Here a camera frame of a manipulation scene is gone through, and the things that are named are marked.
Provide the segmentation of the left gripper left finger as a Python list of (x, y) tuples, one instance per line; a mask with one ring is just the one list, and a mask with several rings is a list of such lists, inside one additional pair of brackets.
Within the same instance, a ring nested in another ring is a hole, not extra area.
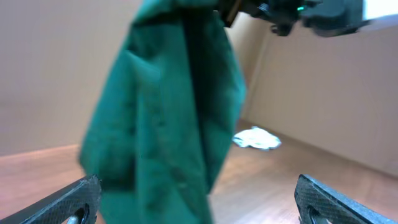
[(2, 224), (95, 223), (101, 200), (101, 181), (83, 177), (38, 202), (1, 220)]

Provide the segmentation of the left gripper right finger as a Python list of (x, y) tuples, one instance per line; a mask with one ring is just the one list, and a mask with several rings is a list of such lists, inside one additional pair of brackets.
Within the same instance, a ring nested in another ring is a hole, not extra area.
[(294, 192), (300, 224), (397, 224), (309, 175)]

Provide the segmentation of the dark green shorts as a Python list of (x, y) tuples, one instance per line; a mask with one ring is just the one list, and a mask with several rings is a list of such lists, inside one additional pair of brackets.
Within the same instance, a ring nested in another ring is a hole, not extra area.
[(144, 1), (80, 151), (106, 223), (207, 224), (244, 101), (216, 1)]

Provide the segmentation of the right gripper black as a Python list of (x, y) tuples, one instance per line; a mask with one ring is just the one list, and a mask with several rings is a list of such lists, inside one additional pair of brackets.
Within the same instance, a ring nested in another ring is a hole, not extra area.
[(271, 32), (286, 37), (296, 22), (320, 37), (357, 32), (364, 26), (364, 2), (358, 0), (219, 0), (215, 7), (225, 27), (238, 13), (271, 23)]

